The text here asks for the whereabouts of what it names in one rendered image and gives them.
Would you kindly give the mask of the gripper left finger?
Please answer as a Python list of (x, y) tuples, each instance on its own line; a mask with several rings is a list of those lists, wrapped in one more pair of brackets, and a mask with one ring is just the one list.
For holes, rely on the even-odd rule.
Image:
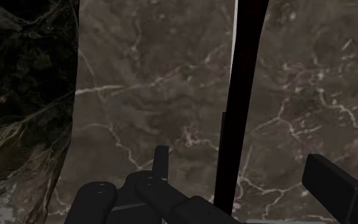
[(241, 224), (203, 197), (168, 184), (169, 147), (155, 148), (150, 171), (129, 174), (121, 188), (107, 181), (83, 185), (64, 224)]

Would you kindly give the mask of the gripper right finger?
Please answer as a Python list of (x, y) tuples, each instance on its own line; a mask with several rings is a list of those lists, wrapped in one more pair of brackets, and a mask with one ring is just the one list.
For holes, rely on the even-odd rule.
[(320, 154), (309, 154), (302, 185), (340, 224), (358, 224), (358, 180)]

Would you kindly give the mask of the black long flat panel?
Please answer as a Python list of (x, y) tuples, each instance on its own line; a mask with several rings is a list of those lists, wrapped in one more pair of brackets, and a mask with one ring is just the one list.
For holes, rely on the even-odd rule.
[(269, 0), (235, 0), (230, 84), (223, 113), (217, 159), (214, 205), (230, 215), (258, 56)]

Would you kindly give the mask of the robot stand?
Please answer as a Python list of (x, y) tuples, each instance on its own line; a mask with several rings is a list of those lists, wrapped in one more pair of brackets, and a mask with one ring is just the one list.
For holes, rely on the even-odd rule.
[(0, 0), (0, 224), (45, 224), (71, 142), (80, 0)]

